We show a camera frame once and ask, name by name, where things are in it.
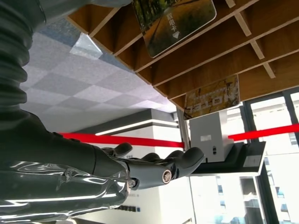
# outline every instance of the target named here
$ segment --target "light strip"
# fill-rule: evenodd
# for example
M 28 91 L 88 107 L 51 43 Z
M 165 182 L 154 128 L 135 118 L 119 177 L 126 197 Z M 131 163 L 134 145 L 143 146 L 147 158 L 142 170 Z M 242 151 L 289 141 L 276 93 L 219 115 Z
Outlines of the light strip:
M 175 122 L 150 119 L 150 120 L 145 120 L 145 121 L 141 121 L 141 122 L 138 122 L 138 123 L 134 123 L 134 124 L 131 124 L 131 125 L 126 125 L 126 126 L 122 126 L 122 127 L 114 128 L 114 129 L 107 130 L 107 131 L 104 131 L 104 132 L 99 132 L 99 133 L 97 133 L 96 135 L 98 136 L 98 135 L 103 135 L 103 134 L 117 132 L 117 131 L 121 131 L 121 130 L 131 128 L 131 127 L 136 127 L 136 126 L 140 126 L 140 125 L 148 124 L 148 123 L 158 123 L 158 124 L 171 125 L 171 126 L 177 126 L 178 125 L 177 123 L 175 123 Z

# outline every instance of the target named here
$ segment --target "wooden grid ceiling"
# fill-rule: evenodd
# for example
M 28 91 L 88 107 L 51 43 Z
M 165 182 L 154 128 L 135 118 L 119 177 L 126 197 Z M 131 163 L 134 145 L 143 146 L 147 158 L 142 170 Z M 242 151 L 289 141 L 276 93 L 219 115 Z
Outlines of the wooden grid ceiling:
M 214 0 L 217 17 L 151 58 L 131 5 L 68 20 L 183 109 L 186 92 L 239 74 L 242 101 L 299 85 L 299 0 Z

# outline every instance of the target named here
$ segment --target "red rope barrier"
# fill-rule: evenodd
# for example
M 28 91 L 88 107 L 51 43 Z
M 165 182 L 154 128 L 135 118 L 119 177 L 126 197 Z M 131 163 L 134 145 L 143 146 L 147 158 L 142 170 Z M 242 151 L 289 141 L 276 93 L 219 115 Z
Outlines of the red rope barrier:
M 257 139 L 260 137 L 266 137 L 276 134 L 299 132 L 299 124 L 270 128 L 260 131 L 245 132 L 241 134 L 233 134 L 228 136 L 229 139 L 234 141 L 246 140 L 246 139 Z M 176 141 L 164 141 L 146 138 L 134 138 L 134 137 L 120 137 L 120 136 L 109 136 L 95 134 L 78 134 L 78 133 L 61 133 L 63 137 L 67 139 L 78 139 L 85 143 L 99 143 L 99 144 L 121 144 L 123 142 L 128 142 L 134 146 L 150 146 L 150 147 L 179 147 L 183 148 L 183 142 Z
M 66 139 L 78 139 L 85 143 L 99 143 L 99 144 L 121 144 L 124 142 L 130 143 L 134 146 L 151 146 L 151 147 L 179 147 L 183 148 L 183 142 L 164 141 L 146 138 L 133 138 L 133 137 L 120 137 L 95 134 L 78 134 L 78 133 L 60 133 Z
M 260 137 L 266 137 L 276 134 L 285 134 L 285 133 L 292 133 L 299 132 L 299 124 L 282 126 L 282 127 L 275 127 L 260 131 L 253 132 L 245 132 L 242 134 L 233 134 L 230 135 L 229 139 L 233 139 L 234 141 L 246 140 L 246 139 L 257 139 Z

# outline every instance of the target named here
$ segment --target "arrow symbol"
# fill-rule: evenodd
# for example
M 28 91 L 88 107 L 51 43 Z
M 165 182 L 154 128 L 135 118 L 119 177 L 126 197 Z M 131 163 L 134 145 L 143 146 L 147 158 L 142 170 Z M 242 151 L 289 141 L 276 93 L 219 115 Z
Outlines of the arrow symbol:
M 180 32 L 177 31 L 177 32 L 174 33 L 172 36 L 177 39 L 179 35 L 180 35 Z

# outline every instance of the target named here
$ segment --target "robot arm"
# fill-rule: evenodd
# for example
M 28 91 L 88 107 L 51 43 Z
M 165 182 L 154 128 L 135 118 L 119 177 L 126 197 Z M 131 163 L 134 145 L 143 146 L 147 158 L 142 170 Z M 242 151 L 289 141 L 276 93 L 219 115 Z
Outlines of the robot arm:
M 34 31 L 85 4 L 121 7 L 131 0 L 0 0 L 0 223 L 63 220 L 122 204 L 131 189 L 169 183 L 197 168 L 203 153 L 191 148 L 166 159 L 148 154 L 122 159 L 116 149 L 64 139 L 23 111 L 20 83 Z

